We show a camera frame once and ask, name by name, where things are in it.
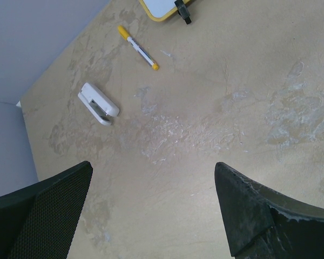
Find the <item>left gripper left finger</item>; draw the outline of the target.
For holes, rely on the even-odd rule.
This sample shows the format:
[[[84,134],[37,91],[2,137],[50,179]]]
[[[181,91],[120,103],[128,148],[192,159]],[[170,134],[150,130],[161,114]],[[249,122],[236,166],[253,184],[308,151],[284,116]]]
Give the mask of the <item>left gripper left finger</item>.
[[[0,197],[0,258],[67,258],[90,187],[83,161]]]

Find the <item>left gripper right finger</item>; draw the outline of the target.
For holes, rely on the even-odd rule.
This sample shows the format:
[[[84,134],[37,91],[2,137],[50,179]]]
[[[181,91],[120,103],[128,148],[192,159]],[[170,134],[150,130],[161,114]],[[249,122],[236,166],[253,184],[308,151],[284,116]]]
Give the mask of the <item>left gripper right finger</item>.
[[[223,162],[215,187],[234,258],[324,258],[324,209],[285,196]]]

